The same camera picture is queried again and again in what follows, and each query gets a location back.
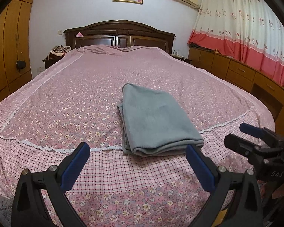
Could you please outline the wooden drawer cabinet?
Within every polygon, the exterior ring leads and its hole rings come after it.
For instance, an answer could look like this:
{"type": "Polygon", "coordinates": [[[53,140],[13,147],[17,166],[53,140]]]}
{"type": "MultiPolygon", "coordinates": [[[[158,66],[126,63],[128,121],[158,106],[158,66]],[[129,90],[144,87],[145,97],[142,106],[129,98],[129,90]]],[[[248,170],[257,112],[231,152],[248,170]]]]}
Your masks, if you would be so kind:
{"type": "Polygon", "coordinates": [[[249,92],[270,110],[275,132],[284,136],[284,88],[263,73],[232,58],[190,46],[190,63],[249,92]]]}

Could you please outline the black device on wardrobe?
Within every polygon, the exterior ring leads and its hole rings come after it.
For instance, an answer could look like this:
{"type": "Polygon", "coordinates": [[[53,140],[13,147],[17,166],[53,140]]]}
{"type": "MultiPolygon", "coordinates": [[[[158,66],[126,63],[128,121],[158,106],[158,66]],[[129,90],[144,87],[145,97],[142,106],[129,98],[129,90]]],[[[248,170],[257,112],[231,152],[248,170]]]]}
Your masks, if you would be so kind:
{"type": "Polygon", "coordinates": [[[16,61],[16,68],[17,68],[17,70],[25,69],[26,68],[26,62],[21,61],[21,60],[16,61]]]}

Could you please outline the wooden wardrobe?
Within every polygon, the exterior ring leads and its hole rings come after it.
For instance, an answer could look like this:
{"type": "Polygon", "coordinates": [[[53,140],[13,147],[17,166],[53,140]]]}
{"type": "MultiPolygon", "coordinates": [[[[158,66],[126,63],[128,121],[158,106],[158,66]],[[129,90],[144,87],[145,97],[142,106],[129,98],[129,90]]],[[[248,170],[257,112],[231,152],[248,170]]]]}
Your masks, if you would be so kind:
{"type": "Polygon", "coordinates": [[[29,23],[33,0],[12,0],[0,15],[0,102],[32,80],[29,23]],[[17,70],[16,61],[26,62],[17,70]]]}

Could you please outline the clothes pile on nightstand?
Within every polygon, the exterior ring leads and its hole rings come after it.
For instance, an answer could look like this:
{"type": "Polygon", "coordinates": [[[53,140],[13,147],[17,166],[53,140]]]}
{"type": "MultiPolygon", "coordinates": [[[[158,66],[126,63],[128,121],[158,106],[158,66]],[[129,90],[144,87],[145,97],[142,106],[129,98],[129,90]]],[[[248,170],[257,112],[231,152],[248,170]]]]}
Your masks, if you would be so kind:
{"type": "Polygon", "coordinates": [[[49,52],[47,57],[45,58],[46,60],[51,60],[51,59],[59,59],[65,56],[66,53],[72,50],[71,46],[63,46],[63,45],[58,45],[52,48],[49,52]]]}

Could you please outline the cream and red curtain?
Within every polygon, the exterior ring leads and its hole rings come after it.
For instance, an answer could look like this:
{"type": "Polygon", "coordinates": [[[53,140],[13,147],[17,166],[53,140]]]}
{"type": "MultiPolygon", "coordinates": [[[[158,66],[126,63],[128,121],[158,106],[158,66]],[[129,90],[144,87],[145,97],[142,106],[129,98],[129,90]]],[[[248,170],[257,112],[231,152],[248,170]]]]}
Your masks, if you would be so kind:
{"type": "Polygon", "coordinates": [[[264,0],[202,0],[188,43],[217,50],[284,86],[284,27],[264,0]]]}

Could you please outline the pink item on headboard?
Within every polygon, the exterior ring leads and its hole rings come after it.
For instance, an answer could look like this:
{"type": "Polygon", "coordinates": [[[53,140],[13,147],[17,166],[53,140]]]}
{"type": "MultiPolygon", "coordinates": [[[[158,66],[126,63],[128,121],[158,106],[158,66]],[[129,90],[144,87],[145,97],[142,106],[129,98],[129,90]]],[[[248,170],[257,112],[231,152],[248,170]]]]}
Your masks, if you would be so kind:
{"type": "Polygon", "coordinates": [[[75,37],[76,37],[76,38],[81,38],[81,37],[83,37],[83,35],[79,32],[79,33],[77,33],[77,34],[75,35],[75,37]]]}

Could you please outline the dark wooden headboard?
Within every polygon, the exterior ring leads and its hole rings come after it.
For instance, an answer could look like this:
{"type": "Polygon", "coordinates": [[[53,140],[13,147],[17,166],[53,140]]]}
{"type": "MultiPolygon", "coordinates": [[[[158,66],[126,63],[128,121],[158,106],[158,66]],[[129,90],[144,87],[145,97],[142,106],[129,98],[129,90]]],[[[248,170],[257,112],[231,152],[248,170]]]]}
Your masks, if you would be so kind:
{"type": "Polygon", "coordinates": [[[127,20],[93,23],[85,27],[66,29],[65,42],[72,48],[107,45],[119,48],[131,46],[157,47],[172,53],[175,34],[158,30],[146,24],[127,20]],[[76,38],[77,33],[83,37],[76,38]]]}

